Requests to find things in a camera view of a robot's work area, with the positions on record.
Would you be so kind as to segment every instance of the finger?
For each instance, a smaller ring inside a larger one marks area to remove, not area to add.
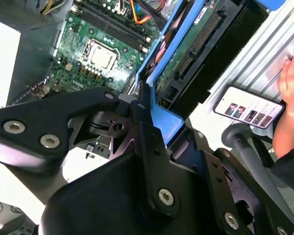
[[[282,69],[282,72],[281,72],[280,79],[279,79],[280,92],[282,94],[284,94],[288,89],[288,85],[286,82],[286,76],[288,75],[288,70],[289,70],[290,64],[291,64],[290,60],[287,60],[285,62],[283,69]]]
[[[292,59],[292,62],[290,64],[288,75],[286,76],[286,82],[288,86],[288,91],[291,93],[294,92],[294,57]]]

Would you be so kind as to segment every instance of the photo on screen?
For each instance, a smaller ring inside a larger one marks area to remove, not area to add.
[[[257,114],[257,111],[255,110],[250,111],[247,117],[245,118],[245,121],[251,122],[253,118],[256,116],[256,114]]]
[[[236,110],[237,106],[238,106],[237,104],[231,103],[230,106],[225,111],[225,114],[231,116]]]
[[[271,120],[272,120],[272,117],[266,116],[265,119],[262,121],[262,123],[260,123],[260,126],[266,127]]]
[[[255,120],[253,121],[253,124],[258,125],[258,123],[264,118],[264,116],[265,116],[264,114],[259,113],[257,117],[255,118]]]
[[[235,112],[235,114],[233,115],[233,117],[235,118],[240,118],[240,116],[243,114],[243,112],[245,111],[245,107],[240,106],[237,111]]]

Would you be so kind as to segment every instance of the bolt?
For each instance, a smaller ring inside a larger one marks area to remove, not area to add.
[[[227,156],[228,158],[231,157],[231,154],[227,151],[227,150],[224,150],[223,153],[225,154],[225,156]]]
[[[277,230],[280,235],[288,235],[282,227],[278,227]]]
[[[3,128],[7,133],[11,133],[11,134],[20,134],[26,129],[23,123],[21,123],[20,121],[15,121],[15,120],[7,121],[3,125]]]
[[[173,205],[173,202],[174,202],[174,198],[173,198],[173,195],[172,193],[165,189],[165,188],[162,188],[159,190],[159,193],[158,193],[158,196],[159,196],[159,199],[166,205],[166,206],[172,206]]]
[[[106,96],[107,98],[109,98],[109,99],[113,99],[113,98],[114,98],[113,95],[111,95],[111,94],[109,94],[109,93],[106,93],[105,96]]]
[[[142,109],[144,109],[144,108],[145,108],[145,106],[144,106],[144,105],[142,105],[142,104],[138,104],[138,106],[139,106],[139,107],[141,107]]]
[[[225,221],[227,224],[234,230],[239,229],[239,223],[237,222],[237,219],[232,215],[231,213],[227,212],[224,214]]]
[[[202,139],[205,138],[205,136],[201,132],[198,131],[197,134],[200,138],[202,138]]]
[[[60,145],[60,139],[51,134],[46,134],[40,138],[40,143],[45,148],[57,148]]]

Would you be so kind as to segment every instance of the smartphone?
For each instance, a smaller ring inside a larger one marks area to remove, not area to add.
[[[235,86],[228,87],[213,108],[217,114],[261,129],[266,129],[283,110],[283,104]]]

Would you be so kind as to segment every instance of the gray pole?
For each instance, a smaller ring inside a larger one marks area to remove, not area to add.
[[[242,124],[228,127],[222,135],[222,142],[226,146],[234,147],[238,150],[255,181],[294,224],[293,212],[245,137],[248,134],[246,127],[250,130],[248,126]]]

